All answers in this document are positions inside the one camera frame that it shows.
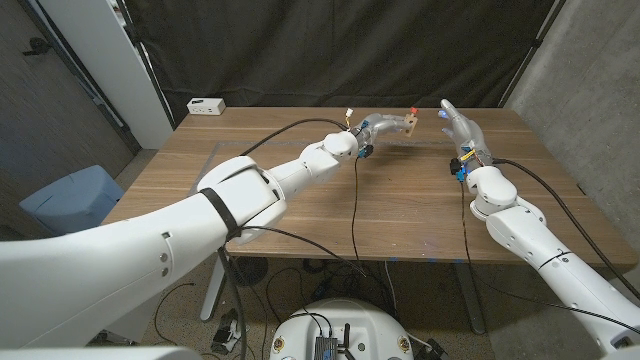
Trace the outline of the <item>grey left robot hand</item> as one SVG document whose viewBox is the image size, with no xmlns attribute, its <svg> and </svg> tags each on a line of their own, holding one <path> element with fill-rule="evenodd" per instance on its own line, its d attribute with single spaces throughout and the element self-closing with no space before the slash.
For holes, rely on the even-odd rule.
<svg viewBox="0 0 640 360">
<path fill-rule="evenodd" d="M 359 148 L 373 145 L 379 136 L 391 133 L 407 134 L 412 131 L 414 120 L 406 121 L 403 116 L 374 113 L 366 116 L 351 133 Z"/>
</svg>

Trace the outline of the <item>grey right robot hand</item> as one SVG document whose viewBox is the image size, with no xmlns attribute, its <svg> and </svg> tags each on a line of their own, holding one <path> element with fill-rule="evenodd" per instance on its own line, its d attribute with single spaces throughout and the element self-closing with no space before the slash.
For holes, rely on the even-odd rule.
<svg viewBox="0 0 640 360">
<path fill-rule="evenodd" d="M 461 157 L 472 150 L 475 151 L 475 154 L 467 159 L 469 169 L 473 171 L 480 166 L 492 165 L 493 157 L 480 126 L 463 115 L 447 99 L 442 99 L 440 106 L 438 116 L 447 122 L 442 132 L 455 144 L 457 155 Z"/>
</svg>

